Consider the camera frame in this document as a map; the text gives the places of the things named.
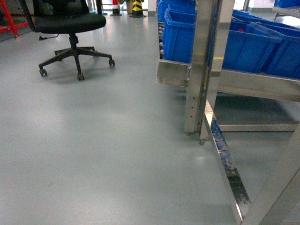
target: chair leg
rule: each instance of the chair leg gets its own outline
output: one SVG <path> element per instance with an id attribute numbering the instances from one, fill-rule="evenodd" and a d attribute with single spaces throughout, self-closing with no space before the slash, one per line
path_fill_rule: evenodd
<path id="1" fill-rule="evenodd" d="M 109 54 L 105 54 L 105 53 L 101 53 L 101 52 L 97 52 L 97 51 L 91 51 L 88 49 L 84 49 L 81 47 L 78 47 L 78 54 L 79 55 L 91 55 L 91 56 L 98 56 L 98 57 L 106 57 L 109 58 L 110 60 L 112 59 L 112 55 Z"/>
<path id="2" fill-rule="evenodd" d="M 77 67 L 77 71 L 78 71 L 78 74 L 81 74 L 82 72 L 81 72 L 81 68 L 80 68 L 80 62 L 79 62 L 79 53 L 78 53 L 78 51 L 74 51 L 73 50 L 73 56 L 74 56 L 74 58 L 75 58 L 75 62 L 76 62 L 76 67 Z"/>
<path id="3" fill-rule="evenodd" d="M 65 48 L 65 49 L 57 50 L 57 51 L 54 51 L 54 54 L 55 54 L 55 55 L 58 55 L 58 54 L 61 54 L 61 53 L 63 53 L 64 51 L 69 50 L 69 49 L 70 49 L 70 48 Z"/>
<path id="4" fill-rule="evenodd" d="M 95 50 L 95 47 L 91 46 L 91 47 L 77 47 L 77 48 L 83 48 L 83 49 L 89 49 L 89 50 Z"/>
<path id="5" fill-rule="evenodd" d="M 40 69 L 43 69 L 44 66 L 49 65 L 49 64 L 54 63 L 54 62 L 57 62 L 57 61 L 61 61 L 64 58 L 69 57 L 69 56 L 72 56 L 72 50 L 71 49 L 68 49 L 68 50 L 66 50 L 66 51 L 64 51 L 64 52 L 62 52 L 62 53 L 60 53 L 60 54 L 58 54 L 58 55 L 50 58 L 47 61 L 40 63 L 38 65 L 38 67 Z"/>

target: chair base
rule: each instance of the chair base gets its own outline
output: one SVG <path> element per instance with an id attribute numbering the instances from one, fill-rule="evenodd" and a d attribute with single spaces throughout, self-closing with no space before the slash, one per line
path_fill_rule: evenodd
<path id="1" fill-rule="evenodd" d="M 79 55 L 90 55 L 90 56 L 96 56 L 96 57 L 106 57 L 109 58 L 109 65 L 114 66 L 115 62 L 112 58 L 112 55 L 101 53 L 98 51 L 95 51 L 94 47 L 77 47 L 76 44 L 78 44 L 78 38 L 75 34 L 70 34 L 69 37 L 71 48 L 61 49 L 54 52 L 55 56 L 40 63 L 38 67 L 40 68 L 40 73 L 42 76 L 47 76 L 47 72 L 45 69 L 43 69 L 44 66 L 49 65 L 51 63 L 62 61 L 64 58 L 67 58 L 69 56 L 74 56 L 76 67 L 78 71 L 77 79 L 78 80 L 84 80 L 83 74 L 81 72 L 80 63 L 79 63 Z"/>

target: chair backrest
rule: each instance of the chair backrest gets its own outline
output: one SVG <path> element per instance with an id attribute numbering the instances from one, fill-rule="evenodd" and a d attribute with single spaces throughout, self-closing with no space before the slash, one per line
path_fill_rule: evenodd
<path id="1" fill-rule="evenodd" d="M 85 0 L 33 0 L 34 16 L 75 16 L 89 12 Z"/>

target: stainless steel rack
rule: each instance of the stainless steel rack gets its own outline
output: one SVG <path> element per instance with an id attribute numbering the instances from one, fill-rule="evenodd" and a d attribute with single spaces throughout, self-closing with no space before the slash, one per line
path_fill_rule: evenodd
<path id="1" fill-rule="evenodd" d="M 275 19 L 279 15 L 290 15 L 300 19 L 300 6 L 288 7 L 288 8 L 280 8 L 274 6 L 273 11 L 276 12 Z"/>
<path id="2" fill-rule="evenodd" d="M 282 224 L 300 201 L 300 125 L 238 126 L 239 131 L 295 130 L 274 172 L 251 202 L 214 115 L 214 106 L 217 92 L 300 102 L 300 81 L 223 70 L 224 40 L 228 38 L 234 1 L 198 0 L 198 5 L 191 63 L 159 60 L 157 82 L 187 87 L 184 131 L 187 135 L 199 134 L 201 144 L 208 138 L 216 148 L 237 224 Z"/>

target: red metal frame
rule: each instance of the red metal frame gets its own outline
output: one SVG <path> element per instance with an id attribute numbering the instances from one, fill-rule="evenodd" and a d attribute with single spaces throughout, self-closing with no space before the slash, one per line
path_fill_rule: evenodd
<path id="1" fill-rule="evenodd" d="M 0 0 L 0 4 L 3 8 L 4 15 L 7 18 L 7 21 L 9 23 L 9 26 L 0 27 L 0 33 L 11 30 L 12 33 L 14 34 L 14 36 L 17 37 L 18 36 L 18 30 L 17 29 L 19 29 L 21 27 L 28 26 L 28 22 L 22 22 L 22 23 L 19 23 L 19 24 L 15 24 L 14 21 L 13 21 L 13 18 L 11 17 L 11 14 L 9 12 L 9 9 L 8 9 L 8 6 L 5 2 L 5 0 Z"/>

